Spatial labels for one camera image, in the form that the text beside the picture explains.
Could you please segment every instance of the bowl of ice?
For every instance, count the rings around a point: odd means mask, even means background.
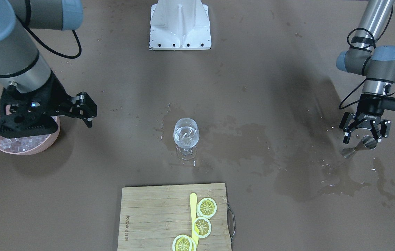
[[[37,135],[23,138],[4,138],[0,135],[0,151],[8,154],[31,155],[42,152],[51,146],[60,133],[60,119],[53,117],[59,129],[49,135]]]

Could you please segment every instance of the yellow stick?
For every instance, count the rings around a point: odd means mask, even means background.
[[[191,211],[191,238],[196,242],[198,248],[199,237],[193,232],[193,222],[196,219],[196,207],[198,205],[198,196],[193,192],[190,194],[190,211]]]

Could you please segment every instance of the metal jigger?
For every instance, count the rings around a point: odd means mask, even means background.
[[[366,135],[362,138],[362,140],[358,143],[356,147],[343,149],[341,151],[341,155],[345,159],[350,159],[352,158],[352,156],[354,156],[354,154],[357,151],[374,150],[376,146],[377,146],[377,141],[373,137]]]

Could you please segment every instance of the bamboo cutting board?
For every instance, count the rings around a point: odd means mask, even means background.
[[[172,251],[177,235],[191,236],[192,192],[198,202],[210,197],[218,206],[196,251],[231,251],[224,183],[123,188],[118,251]]]

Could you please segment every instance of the gray robot arm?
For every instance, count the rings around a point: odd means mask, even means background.
[[[62,2],[71,5],[64,7]],[[69,11],[82,11],[81,2],[78,0],[49,0],[44,3],[42,0],[11,0],[11,3],[14,3],[16,12],[24,13],[24,22],[33,27],[60,30],[66,27],[78,28],[83,17],[76,13],[73,18],[66,19]],[[80,92],[75,97],[65,92],[27,35],[11,3],[0,0],[0,83],[4,86],[0,99],[0,135],[5,138],[18,138],[53,133],[58,127],[51,116],[58,115],[82,119],[91,127],[92,118],[97,115],[97,105],[86,92]],[[20,11],[22,6],[19,3],[30,5],[24,5],[24,11]],[[75,3],[80,3],[80,8],[74,8]],[[63,15],[56,15],[53,19],[46,18],[44,21],[38,11],[33,15],[30,10],[31,7],[34,10],[41,9],[38,8],[39,4],[46,5],[46,9],[59,9],[63,11]]]
[[[357,112],[344,113],[339,126],[344,131],[343,142],[346,144],[351,133],[359,128],[370,130],[378,142],[389,136],[391,121],[382,120],[381,116],[386,109],[395,111],[395,98],[390,93],[395,84],[395,46],[376,47],[376,42],[386,29],[393,3],[394,0],[369,0],[359,27],[348,35],[349,50],[337,58],[339,70],[366,77],[356,88],[363,85],[360,100],[354,102],[358,103]]]

